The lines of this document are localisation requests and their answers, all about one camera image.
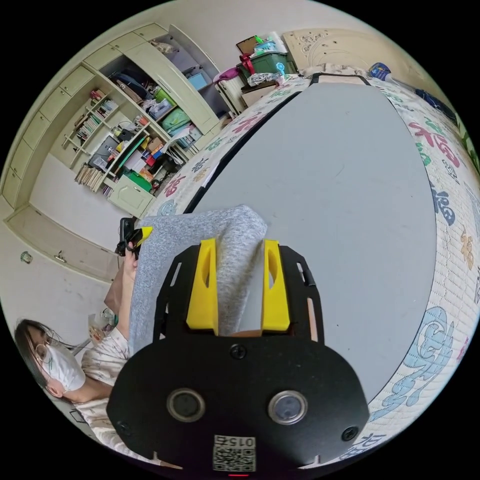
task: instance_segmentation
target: red ribbon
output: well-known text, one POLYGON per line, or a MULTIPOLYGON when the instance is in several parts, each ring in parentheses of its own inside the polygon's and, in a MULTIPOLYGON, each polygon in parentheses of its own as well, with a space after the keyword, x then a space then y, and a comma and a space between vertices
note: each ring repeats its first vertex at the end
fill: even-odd
POLYGON ((244 53, 240 55, 241 64, 250 72, 250 75, 255 73, 254 66, 252 65, 252 61, 250 60, 250 55, 248 53, 244 53))

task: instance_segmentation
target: woman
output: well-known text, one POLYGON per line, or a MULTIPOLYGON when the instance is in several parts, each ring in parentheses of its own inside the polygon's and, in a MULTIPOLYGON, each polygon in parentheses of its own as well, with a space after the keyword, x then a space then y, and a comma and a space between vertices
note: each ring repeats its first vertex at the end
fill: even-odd
POLYGON ((39 322, 20 321, 14 339, 36 382, 54 397, 72 403, 102 444, 137 460, 180 468, 161 460, 149 460, 128 449, 106 412, 112 387, 129 358, 130 304, 137 263, 135 255, 127 250, 118 324, 102 342, 86 350, 81 366, 72 354, 73 346, 61 342, 55 332, 39 322))

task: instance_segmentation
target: qr code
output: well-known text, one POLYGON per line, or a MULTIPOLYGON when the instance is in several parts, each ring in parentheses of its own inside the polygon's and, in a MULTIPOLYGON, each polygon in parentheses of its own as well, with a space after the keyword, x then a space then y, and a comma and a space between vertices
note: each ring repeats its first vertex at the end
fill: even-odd
POLYGON ((255 439, 216 435, 213 445, 213 469, 220 472, 255 472, 255 439))

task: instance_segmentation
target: green storage box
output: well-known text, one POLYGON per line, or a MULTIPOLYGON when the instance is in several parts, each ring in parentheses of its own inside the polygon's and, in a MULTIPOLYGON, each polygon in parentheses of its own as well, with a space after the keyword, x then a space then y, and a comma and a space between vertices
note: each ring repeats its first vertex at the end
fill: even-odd
POLYGON ((138 175, 137 172, 135 171, 130 171, 129 173, 126 173, 126 176, 134 183, 136 183, 141 189, 146 190, 147 192, 150 191, 152 186, 150 185, 150 182, 145 180, 142 176, 138 175))
MULTIPOLYGON (((285 65, 284 71, 286 74, 295 74, 295 66, 291 61, 288 61, 287 57, 288 53, 266 51, 265 53, 254 56, 250 61, 256 74, 276 74, 279 71, 277 69, 277 63, 279 62, 285 65)), ((241 63, 237 65, 237 68, 245 80, 251 76, 248 69, 241 63)))

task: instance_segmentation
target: black hair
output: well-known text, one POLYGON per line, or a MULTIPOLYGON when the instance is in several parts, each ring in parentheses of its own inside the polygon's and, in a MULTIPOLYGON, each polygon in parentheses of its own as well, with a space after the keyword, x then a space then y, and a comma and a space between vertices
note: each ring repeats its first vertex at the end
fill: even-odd
POLYGON ((46 389, 47 379, 43 376, 41 368, 35 360, 35 353, 32 350, 34 342, 32 340, 32 336, 30 335, 30 327, 43 332, 48 337, 56 340, 70 351, 74 350, 76 346, 62 341, 60 336, 52 328, 40 323, 39 321, 23 318, 18 322, 15 332, 13 333, 13 339, 15 340, 16 347, 18 348, 25 365, 33 375, 35 381, 38 383, 38 385, 40 385, 40 387, 46 389))

